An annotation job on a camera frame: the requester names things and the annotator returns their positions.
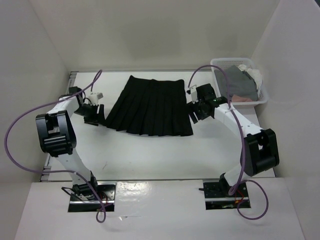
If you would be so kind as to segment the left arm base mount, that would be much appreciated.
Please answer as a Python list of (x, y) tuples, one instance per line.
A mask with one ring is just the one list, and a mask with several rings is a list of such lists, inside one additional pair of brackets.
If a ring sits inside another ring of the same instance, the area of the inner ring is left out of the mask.
[[(115, 210), (116, 186), (116, 182), (98, 182), (97, 194), (102, 200), (107, 213)], [(83, 195), (77, 196), (70, 187), (64, 186), (61, 190), (69, 195), (69, 213), (96, 212), (101, 207), (99, 200), (93, 194), (88, 197)]]

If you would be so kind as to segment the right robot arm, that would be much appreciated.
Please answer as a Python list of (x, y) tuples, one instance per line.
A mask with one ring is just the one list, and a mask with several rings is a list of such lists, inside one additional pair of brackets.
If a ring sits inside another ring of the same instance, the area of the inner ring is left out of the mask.
[(208, 83), (192, 86), (187, 90), (191, 102), (187, 104), (193, 123), (211, 117), (224, 124), (241, 140), (239, 163), (219, 177), (219, 192), (231, 196), (240, 181), (272, 169), (279, 165), (279, 152), (276, 133), (272, 129), (262, 129), (252, 123), (223, 96), (216, 97)]

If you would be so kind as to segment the black pleated skirt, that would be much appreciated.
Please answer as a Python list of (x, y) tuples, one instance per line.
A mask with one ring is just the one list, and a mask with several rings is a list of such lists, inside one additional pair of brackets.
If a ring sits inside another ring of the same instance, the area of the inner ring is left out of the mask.
[(193, 135), (184, 80), (143, 79), (131, 75), (104, 125), (133, 135)]

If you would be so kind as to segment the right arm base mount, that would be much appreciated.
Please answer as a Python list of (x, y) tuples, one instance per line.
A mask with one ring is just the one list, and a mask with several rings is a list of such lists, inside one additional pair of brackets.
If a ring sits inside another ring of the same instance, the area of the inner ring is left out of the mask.
[(224, 194), (217, 180), (204, 180), (198, 189), (204, 194), (206, 210), (228, 210), (251, 208), (247, 185), (241, 183), (234, 195)]

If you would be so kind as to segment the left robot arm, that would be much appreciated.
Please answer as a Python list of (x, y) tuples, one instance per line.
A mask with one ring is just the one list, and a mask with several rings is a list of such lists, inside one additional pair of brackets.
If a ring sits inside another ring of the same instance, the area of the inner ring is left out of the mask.
[(69, 93), (59, 98), (60, 103), (47, 113), (36, 116), (35, 123), (41, 150), (56, 158), (65, 170), (69, 171), (74, 194), (93, 200), (98, 197), (100, 188), (94, 174), (84, 165), (77, 153), (77, 138), (71, 116), (82, 116), (85, 124), (103, 124), (104, 105), (98, 104), (103, 94), (91, 94), (86, 103), (81, 90), (77, 86), (70, 87)]

